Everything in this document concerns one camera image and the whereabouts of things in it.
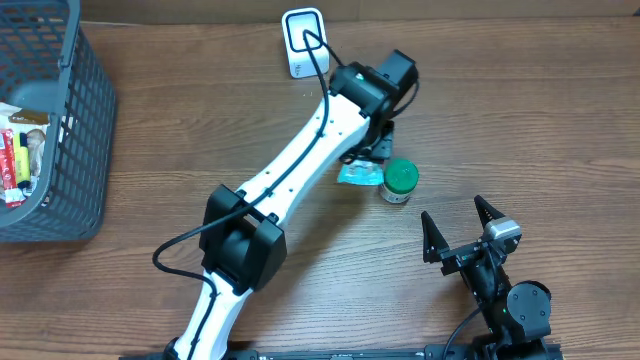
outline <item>red package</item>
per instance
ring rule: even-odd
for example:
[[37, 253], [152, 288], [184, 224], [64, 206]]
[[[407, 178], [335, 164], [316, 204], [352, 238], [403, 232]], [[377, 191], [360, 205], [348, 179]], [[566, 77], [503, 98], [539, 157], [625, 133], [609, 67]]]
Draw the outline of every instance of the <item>red package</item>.
[[16, 165], [13, 153], [13, 131], [10, 129], [0, 130], [0, 171], [2, 174], [2, 185], [4, 186], [5, 203], [8, 208], [15, 208], [22, 205], [26, 198], [22, 190], [16, 185]]

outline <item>blue basket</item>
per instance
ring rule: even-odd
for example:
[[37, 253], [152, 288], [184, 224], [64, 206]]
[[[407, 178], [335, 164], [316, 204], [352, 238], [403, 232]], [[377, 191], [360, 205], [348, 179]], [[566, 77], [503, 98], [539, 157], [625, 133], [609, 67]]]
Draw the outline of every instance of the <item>blue basket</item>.
[[0, 100], [49, 113], [42, 172], [0, 242], [93, 237], [104, 218], [116, 96], [80, 28], [79, 0], [0, 2]]

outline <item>yellow object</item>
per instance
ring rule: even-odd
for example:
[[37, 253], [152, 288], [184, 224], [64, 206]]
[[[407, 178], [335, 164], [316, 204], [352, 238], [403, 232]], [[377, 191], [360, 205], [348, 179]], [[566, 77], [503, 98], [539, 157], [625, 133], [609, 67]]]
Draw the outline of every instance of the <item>yellow object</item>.
[[26, 189], [31, 186], [27, 134], [17, 133], [13, 136], [13, 152], [16, 157], [16, 185], [19, 189]]

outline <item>wooden table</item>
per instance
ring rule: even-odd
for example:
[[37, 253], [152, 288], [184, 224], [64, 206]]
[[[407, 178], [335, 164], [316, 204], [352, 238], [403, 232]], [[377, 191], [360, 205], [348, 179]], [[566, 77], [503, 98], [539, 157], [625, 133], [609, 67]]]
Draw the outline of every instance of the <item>wooden table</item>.
[[[553, 293], [567, 359], [640, 351], [640, 20], [327, 25], [344, 60], [414, 58], [422, 89], [395, 154], [419, 167], [405, 206], [335, 183], [336, 164], [287, 230], [289, 256], [231, 336], [260, 350], [443, 343], [475, 304], [422, 263], [419, 214], [452, 246], [481, 232], [473, 196], [520, 222], [512, 282]], [[0, 359], [115, 359], [160, 351], [201, 284], [151, 264], [202, 220], [218, 184], [263, 168], [320, 100], [290, 79], [278, 24], [87, 27], [120, 101], [104, 228], [83, 243], [0, 246]], [[200, 271], [197, 241], [165, 261]], [[459, 339], [484, 333], [476, 320]]]

